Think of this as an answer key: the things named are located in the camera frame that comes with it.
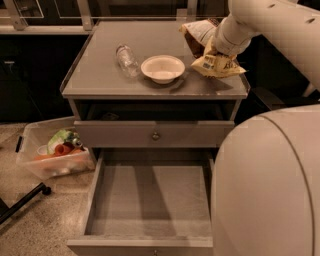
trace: white bowl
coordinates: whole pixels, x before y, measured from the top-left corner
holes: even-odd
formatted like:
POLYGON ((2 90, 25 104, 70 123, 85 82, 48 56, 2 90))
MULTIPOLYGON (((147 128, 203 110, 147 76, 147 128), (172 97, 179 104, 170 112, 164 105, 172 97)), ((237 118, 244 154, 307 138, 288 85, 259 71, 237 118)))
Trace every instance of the white bowl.
POLYGON ((158 84, 168 84, 181 76, 185 66, 181 60, 169 55, 153 56, 141 64, 142 73, 158 84))

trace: terrazzo floor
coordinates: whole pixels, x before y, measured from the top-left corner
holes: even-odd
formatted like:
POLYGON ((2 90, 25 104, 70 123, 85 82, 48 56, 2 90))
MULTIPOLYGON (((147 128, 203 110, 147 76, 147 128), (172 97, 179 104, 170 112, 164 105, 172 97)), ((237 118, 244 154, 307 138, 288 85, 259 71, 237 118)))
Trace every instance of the terrazzo floor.
MULTIPOLYGON (((9 207, 42 182, 16 165, 16 144, 25 126, 0 124, 0 198, 9 207)), ((39 193, 0 225, 0 255, 75 255, 66 242, 80 233, 93 173, 44 181, 52 193, 49 196, 39 193)))

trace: black cabinet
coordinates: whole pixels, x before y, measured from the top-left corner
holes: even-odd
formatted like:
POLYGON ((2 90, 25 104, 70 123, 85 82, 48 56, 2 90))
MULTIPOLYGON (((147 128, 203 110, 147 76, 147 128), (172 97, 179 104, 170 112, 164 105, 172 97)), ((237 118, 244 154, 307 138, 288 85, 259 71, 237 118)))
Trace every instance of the black cabinet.
POLYGON ((86 35, 0 36, 0 122, 72 115, 60 85, 86 35))

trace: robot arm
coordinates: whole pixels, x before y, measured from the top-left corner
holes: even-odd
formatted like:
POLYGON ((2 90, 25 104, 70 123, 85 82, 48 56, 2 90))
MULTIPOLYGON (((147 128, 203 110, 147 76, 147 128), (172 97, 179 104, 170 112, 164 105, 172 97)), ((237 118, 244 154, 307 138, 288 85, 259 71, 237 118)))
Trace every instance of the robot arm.
POLYGON ((215 47, 236 55, 262 34, 319 90, 320 12, 293 2, 229 0, 230 15, 216 31, 215 47))

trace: drawer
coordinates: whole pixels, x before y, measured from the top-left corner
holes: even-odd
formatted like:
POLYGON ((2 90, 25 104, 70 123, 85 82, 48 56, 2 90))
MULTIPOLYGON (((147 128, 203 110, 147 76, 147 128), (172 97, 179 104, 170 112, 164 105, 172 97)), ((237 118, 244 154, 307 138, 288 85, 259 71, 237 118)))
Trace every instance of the drawer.
POLYGON ((232 121, 76 121, 86 147, 219 147, 232 121))
POLYGON ((77 255, 212 256, 213 161, 199 149, 103 150, 77 255))

